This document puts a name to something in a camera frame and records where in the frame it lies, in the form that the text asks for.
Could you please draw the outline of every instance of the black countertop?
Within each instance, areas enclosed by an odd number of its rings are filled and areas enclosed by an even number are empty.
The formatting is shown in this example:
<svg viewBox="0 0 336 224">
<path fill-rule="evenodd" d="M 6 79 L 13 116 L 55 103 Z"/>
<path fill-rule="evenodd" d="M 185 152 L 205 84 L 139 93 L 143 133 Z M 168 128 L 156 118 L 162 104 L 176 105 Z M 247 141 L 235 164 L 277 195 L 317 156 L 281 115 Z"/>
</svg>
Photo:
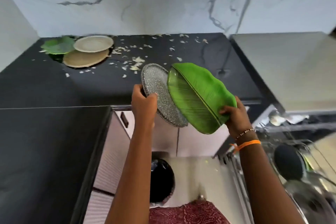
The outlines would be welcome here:
<svg viewBox="0 0 336 224">
<path fill-rule="evenodd" d="M 110 107 L 0 110 L 0 222 L 78 223 Z"/>
<path fill-rule="evenodd" d="M 43 44 L 43 39 L 40 39 L 0 73 L 0 109 L 129 105 L 133 85 L 141 82 L 140 71 L 134 74 L 132 70 L 125 71 L 121 68 L 122 63 L 132 60 L 132 57 L 141 57 L 145 64 L 157 63 L 166 69 L 172 63 L 179 62 L 179 57 L 182 62 L 192 62 L 208 69 L 241 99 L 261 97 L 257 86 L 223 34 L 188 36 L 189 38 L 178 34 L 115 36 L 114 46 L 128 46 L 130 52 L 112 54 L 96 65 L 95 69 L 72 69 L 53 61 L 45 53 L 39 52 Z"/>
</svg>

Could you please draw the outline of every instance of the bracelet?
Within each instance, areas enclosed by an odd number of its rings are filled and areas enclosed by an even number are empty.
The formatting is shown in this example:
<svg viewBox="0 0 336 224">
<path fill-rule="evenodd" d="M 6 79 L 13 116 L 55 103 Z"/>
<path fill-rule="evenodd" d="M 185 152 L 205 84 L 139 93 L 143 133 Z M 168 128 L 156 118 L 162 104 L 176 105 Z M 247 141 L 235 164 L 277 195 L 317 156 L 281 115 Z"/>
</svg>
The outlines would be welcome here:
<svg viewBox="0 0 336 224">
<path fill-rule="evenodd" d="M 239 136 L 236 137 L 236 140 L 241 137 L 243 134 L 247 133 L 247 132 L 250 132 L 250 131 L 254 131 L 255 132 L 255 129 L 254 128 L 250 128 L 248 130 L 245 130 L 244 132 L 242 132 Z"/>
<path fill-rule="evenodd" d="M 251 144 L 261 144 L 261 142 L 259 140 L 252 140 L 252 141 L 248 141 L 248 142 L 242 143 L 239 146 L 237 146 L 236 144 L 230 144 L 230 145 L 232 145 L 234 147 L 233 154 L 235 154 L 236 152 L 238 152 L 241 149 L 243 149 L 245 146 L 248 146 L 248 145 L 251 145 Z"/>
</svg>

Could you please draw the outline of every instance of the hand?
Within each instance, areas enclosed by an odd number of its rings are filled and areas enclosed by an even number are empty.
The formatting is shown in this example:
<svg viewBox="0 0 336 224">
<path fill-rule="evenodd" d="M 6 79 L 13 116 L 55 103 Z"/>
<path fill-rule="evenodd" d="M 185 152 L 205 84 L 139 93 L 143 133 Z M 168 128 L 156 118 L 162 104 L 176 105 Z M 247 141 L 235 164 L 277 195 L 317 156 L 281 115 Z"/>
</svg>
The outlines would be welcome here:
<svg viewBox="0 0 336 224">
<path fill-rule="evenodd" d="M 139 128 L 153 128 L 154 118 L 158 108 L 158 95 L 152 93 L 148 97 L 144 97 L 141 90 L 141 84 L 134 85 L 131 104 L 135 118 L 135 126 Z"/>
<path fill-rule="evenodd" d="M 225 123 L 225 125 L 227 125 L 229 133 L 234 139 L 236 139 L 242 132 L 252 128 L 247 111 L 237 96 L 236 101 L 237 108 L 224 106 L 219 111 L 220 114 L 230 114 L 230 119 Z"/>
</svg>

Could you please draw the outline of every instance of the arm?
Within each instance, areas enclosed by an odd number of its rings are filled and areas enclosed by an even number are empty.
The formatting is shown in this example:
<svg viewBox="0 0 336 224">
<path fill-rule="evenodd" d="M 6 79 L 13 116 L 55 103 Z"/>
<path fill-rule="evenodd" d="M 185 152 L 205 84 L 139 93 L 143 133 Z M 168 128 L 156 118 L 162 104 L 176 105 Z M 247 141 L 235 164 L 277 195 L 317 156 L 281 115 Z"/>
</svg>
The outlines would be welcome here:
<svg viewBox="0 0 336 224">
<path fill-rule="evenodd" d="M 135 85 L 132 111 L 135 128 L 124 169 L 105 224 L 148 224 L 151 187 L 152 131 L 157 94 L 145 98 Z"/>
<path fill-rule="evenodd" d="M 252 128 L 246 109 L 238 97 L 237 108 L 225 106 L 220 113 L 229 113 L 227 122 L 230 135 L 236 138 Z M 237 145 L 258 140 L 254 131 L 247 132 L 236 141 Z M 256 224 L 304 224 L 299 211 L 286 193 L 272 169 L 263 147 L 252 144 L 239 151 L 247 192 Z"/>
</svg>

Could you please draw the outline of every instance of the beige plate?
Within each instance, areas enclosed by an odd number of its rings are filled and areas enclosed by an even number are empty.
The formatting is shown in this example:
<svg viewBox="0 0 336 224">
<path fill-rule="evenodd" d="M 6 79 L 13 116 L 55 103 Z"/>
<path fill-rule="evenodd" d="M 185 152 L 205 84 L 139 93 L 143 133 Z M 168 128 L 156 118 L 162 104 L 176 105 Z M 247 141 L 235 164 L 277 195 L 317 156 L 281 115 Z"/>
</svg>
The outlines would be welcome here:
<svg viewBox="0 0 336 224">
<path fill-rule="evenodd" d="M 78 39 L 73 47 L 80 52 L 101 52 L 113 45 L 113 39 L 104 35 L 92 35 Z"/>
<path fill-rule="evenodd" d="M 63 63 L 68 67 L 89 67 L 103 61 L 108 54 L 109 50 L 102 52 L 79 52 L 75 50 L 64 55 Z"/>
</svg>

